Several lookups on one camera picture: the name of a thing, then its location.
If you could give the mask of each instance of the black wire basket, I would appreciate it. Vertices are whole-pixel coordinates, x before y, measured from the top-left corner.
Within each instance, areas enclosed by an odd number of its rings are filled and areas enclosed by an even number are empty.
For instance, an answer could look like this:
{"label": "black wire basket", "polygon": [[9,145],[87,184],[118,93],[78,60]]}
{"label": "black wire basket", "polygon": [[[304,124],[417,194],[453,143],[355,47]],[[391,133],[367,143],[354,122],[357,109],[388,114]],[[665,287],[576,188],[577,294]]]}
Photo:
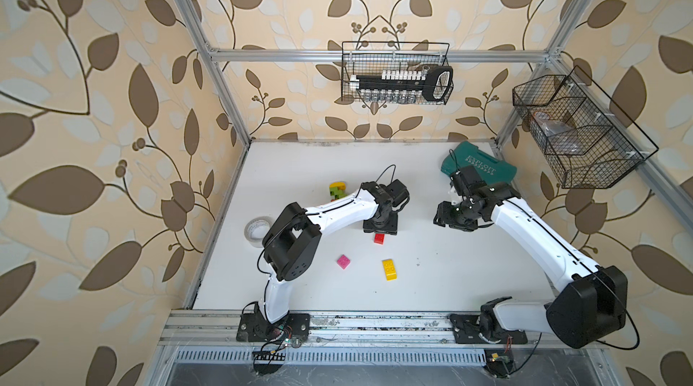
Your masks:
{"label": "black wire basket", "polygon": [[342,42],[342,102],[446,104],[447,43]]}
{"label": "black wire basket", "polygon": [[[602,110],[585,92],[589,75],[545,75],[513,88],[513,106],[532,133],[562,188],[606,189],[659,150],[654,141],[598,84],[617,109]],[[628,138],[635,128],[649,144]]]}

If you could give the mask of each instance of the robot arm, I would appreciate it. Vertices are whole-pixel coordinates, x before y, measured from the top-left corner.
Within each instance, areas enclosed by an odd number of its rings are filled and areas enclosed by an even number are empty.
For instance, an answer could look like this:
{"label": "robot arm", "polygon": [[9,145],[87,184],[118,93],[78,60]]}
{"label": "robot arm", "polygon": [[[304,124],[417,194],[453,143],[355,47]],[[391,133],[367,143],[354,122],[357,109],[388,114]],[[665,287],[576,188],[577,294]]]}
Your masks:
{"label": "robot arm", "polygon": [[573,348],[621,329],[628,280],[615,266],[602,268],[575,249],[533,212],[507,183],[488,186],[473,166],[450,176],[452,201],[438,205],[434,223],[474,231],[478,219],[512,236],[559,291],[555,300],[519,302],[504,297],[481,307],[481,334],[496,341],[506,330],[553,333]]}
{"label": "robot arm", "polygon": [[263,239],[263,256],[271,266],[259,303],[265,320],[273,324],[288,313],[291,281],[310,267],[323,235],[361,220],[364,232],[397,234],[397,213],[408,200],[406,186],[394,180],[388,186],[362,183],[357,193],[318,207],[286,206]]}

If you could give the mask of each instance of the yellow lego brick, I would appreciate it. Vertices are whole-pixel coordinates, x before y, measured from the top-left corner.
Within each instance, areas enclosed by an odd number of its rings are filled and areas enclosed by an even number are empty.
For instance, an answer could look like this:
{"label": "yellow lego brick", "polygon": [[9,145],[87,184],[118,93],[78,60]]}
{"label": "yellow lego brick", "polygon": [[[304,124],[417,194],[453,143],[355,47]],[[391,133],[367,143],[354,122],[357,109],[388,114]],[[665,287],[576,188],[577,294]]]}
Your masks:
{"label": "yellow lego brick", "polygon": [[388,281],[397,279],[397,271],[394,269],[392,260],[383,260],[383,269],[385,269],[385,279]]}

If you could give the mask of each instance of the black cable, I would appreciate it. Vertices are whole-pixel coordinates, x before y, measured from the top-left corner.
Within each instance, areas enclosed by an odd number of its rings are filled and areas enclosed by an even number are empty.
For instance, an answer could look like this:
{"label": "black cable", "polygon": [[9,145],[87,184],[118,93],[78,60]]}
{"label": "black cable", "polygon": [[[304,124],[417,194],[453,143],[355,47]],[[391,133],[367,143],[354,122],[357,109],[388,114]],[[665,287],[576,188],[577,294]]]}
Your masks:
{"label": "black cable", "polygon": [[[547,233],[548,235],[550,235],[553,239],[556,239],[556,238],[554,237],[554,235],[551,234],[551,232],[550,232],[548,229],[546,229],[542,224],[540,224],[536,219],[534,219],[524,208],[518,206],[518,205],[517,205],[516,203],[514,203],[513,201],[511,201],[511,200],[504,200],[504,199],[499,198],[499,197],[489,197],[489,198],[496,198],[496,199],[498,199],[498,200],[507,201],[507,202],[509,202],[510,204],[513,204],[515,207],[517,207],[517,208],[519,208],[520,210],[522,210],[522,212],[523,212],[525,215],[527,215],[527,217],[529,217],[529,218],[532,219],[536,224],[538,224],[539,226],[541,226],[541,228],[542,228],[544,231],[546,231],[546,233]],[[619,346],[617,346],[617,345],[609,344],[608,342],[602,341],[601,339],[596,339],[595,341],[596,341],[596,342],[599,342],[600,344],[604,344],[604,345],[606,345],[606,346],[612,347],[612,348],[617,348],[617,349],[619,349],[619,350],[625,350],[625,351],[635,350],[637,347],[640,346],[640,332],[637,331],[636,322],[633,321],[633,318],[631,317],[631,313],[628,312],[628,308],[626,308],[626,304],[623,303],[623,301],[621,300],[621,298],[620,298],[618,295],[616,295],[616,293],[615,293],[613,290],[611,290],[611,288],[610,288],[609,286],[607,286],[606,283],[604,283],[604,281],[602,281],[602,279],[601,279],[600,277],[598,277],[589,267],[587,267],[580,259],[578,259],[578,258],[575,256],[575,254],[573,254],[573,253],[570,252],[570,251],[568,251],[568,252],[570,253],[570,255],[572,255],[573,258],[575,258],[575,259],[578,261],[578,263],[580,263],[580,265],[581,265],[582,267],[584,267],[585,269],[587,269],[587,271],[590,272],[590,274],[592,274],[592,276],[594,276],[594,278],[596,278],[600,283],[602,283],[602,285],[603,285],[607,290],[609,290],[609,292],[616,298],[616,301],[621,305],[621,307],[623,307],[623,311],[626,312],[626,316],[628,317],[628,321],[631,322],[631,326],[633,326],[633,330],[635,330],[635,332],[636,332],[636,343],[635,343],[635,345],[633,345],[632,347],[619,347]]]}
{"label": "black cable", "polygon": [[397,165],[392,164],[392,165],[388,166],[385,170],[383,170],[383,172],[380,173],[380,175],[378,175],[378,178],[376,178],[376,183],[377,183],[378,180],[383,176],[383,174],[385,174],[385,172],[386,172],[387,170],[389,170],[390,168],[394,168],[394,169],[392,170],[392,177],[390,178],[390,183],[392,183],[392,182],[394,181],[394,172],[397,171]]}
{"label": "black cable", "polygon": [[529,362],[529,359],[531,359],[532,356],[534,355],[534,351],[536,351],[536,347],[539,347],[539,341],[541,341],[541,336],[542,336],[542,335],[543,335],[543,333],[539,333],[539,339],[537,339],[536,342],[534,343],[534,348],[533,348],[532,351],[529,353],[529,356],[527,356],[527,359],[525,359],[524,362],[523,362],[518,368],[515,368],[515,369],[513,369],[512,371],[510,371],[510,372],[508,373],[509,376],[510,376],[511,374],[515,374],[516,372],[520,371],[520,370],[524,367],[524,365],[525,365],[527,362]]}

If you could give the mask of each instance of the lego brick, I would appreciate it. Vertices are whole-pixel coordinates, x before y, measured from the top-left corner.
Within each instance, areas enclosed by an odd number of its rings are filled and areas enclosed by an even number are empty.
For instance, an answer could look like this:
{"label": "lego brick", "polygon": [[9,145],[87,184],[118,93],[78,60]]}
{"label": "lego brick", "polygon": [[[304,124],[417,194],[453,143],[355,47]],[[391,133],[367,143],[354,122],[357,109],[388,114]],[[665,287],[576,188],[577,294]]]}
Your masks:
{"label": "lego brick", "polygon": [[351,260],[348,259],[345,255],[342,255],[340,259],[337,260],[337,264],[342,268],[346,269],[347,266],[351,263]]}
{"label": "lego brick", "polygon": [[397,279],[397,271],[394,269],[392,260],[383,260],[383,269],[385,269],[385,279],[388,281]]}

